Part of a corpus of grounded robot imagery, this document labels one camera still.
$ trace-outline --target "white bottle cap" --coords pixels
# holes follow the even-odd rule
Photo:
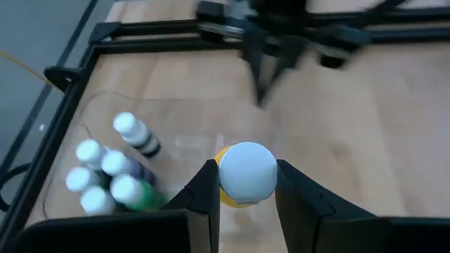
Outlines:
[[[144,194],[142,183],[128,174],[116,176],[110,190],[114,199],[125,205],[139,205]]]
[[[114,198],[100,186],[86,189],[80,204],[87,214],[112,214],[116,208]]]
[[[263,145],[244,142],[225,152],[219,163],[222,189],[238,204],[265,200],[277,182],[276,158]]]
[[[86,139],[77,147],[77,158],[92,169],[100,169],[101,160],[106,152],[105,147],[94,139]]]
[[[75,167],[69,171],[65,178],[67,189],[72,192],[81,192],[89,186],[97,186],[100,183],[98,175],[90,169]]]
[[[132,167],[130,159],[118,150],[108,151],[101,162],[101,169],[111,176],[129,173]]]
[[[147,141],[147,126],[130,112],[119,113],[114,118],[114,129],[130,145],[141,145]]]

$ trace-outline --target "yellow cable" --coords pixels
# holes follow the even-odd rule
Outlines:
[[[53,84],[52,82],[50,82],[47,78],[41,76],[38,72],[34,71],[32,68],[26,66],[24,63],[22,63],[21,61],[19,61],[18,59],[14,58],[13,56],[10,56],[8,53],[0,51],[0,56],[21,66],[24,70],[28,71],[29,73],[33,74],[35,77],[39,78],[40,80],[42,80],[44,83],[49,84],[55,88],[56,87],[55,84]]]

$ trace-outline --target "green bottle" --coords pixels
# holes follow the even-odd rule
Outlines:
[[[132,211],[157,211],[166,203],[164,195],[155,187],[129,174],[116,176],[110,190],[117,202]]]

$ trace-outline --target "wooden table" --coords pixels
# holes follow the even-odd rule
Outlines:
[[[372,3],[317,0],[311,9],[353,11]],[[440,6],[444,1],[411,5]],[[187,0],[127,1],[114,4],[107,21],[187,19],[191,13]],[[267,109],[256,113],[276,123],[282,139],[278,158],[347,200],[377,215],[448,217],[449,59],[448,44],[371,46],[347,70],[336,71],[318,66],[310,53],[297,71],[284,76]],[[83,215],[78,197],[64,185],[68,170],[77,164],[77,141],[88,136],[77,123],[80,118],[109,126],[110,110],[123,109],[119,103],[139,110],[133,101],[143,99],[248,104],[250,82],[236,51],[101,56],[28,224],[46,218],[44,200],[48,219]],[[127,98],[98,98],[107,91]],[[88,106],[92,101],[96,107]],[[98,111],[107,117],[97,119]],[[106,145],[120,142],[118,136],[103,140]],[[222,206],[221,211],[221,251],[286,251],[273,196],[255,207]]]

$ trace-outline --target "bottle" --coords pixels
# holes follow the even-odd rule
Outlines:
[[[133,211],[157,211],[165,203],[164,196],[154,187],[128,174],[116,176],[110,191],[117,202]]]
[[[84,211],[90,215],[113,214],[118,207],[112,195],[100,186],[87,188],[79,202]]]
[[[135,179],[142,179],[152,186],[156,186],[156,175],[145,168],[138,160],[127,157],[118,150],[110,150],[101,162],[102,170],[110,175],[130,174]]]
[[[219,165],[220,200],[231,207],[248,207],[275,191],[276,158],[263,145],[242,142],[224,148],[214,158]]]
[[[106,151],[106,147],[89,138],[78,144],[76,154],[82,164],[93,170],[101,170],[101,161]]]
[[[104,186],[105,179],[90,169],[75,167],[66,176],[65,184],[71,192],[80,193],[90,186]]]
[[[122,112],[114,118],[114,129],[126,143],[147,158],[156,156],[161,150],[158,138],[130,112]]]

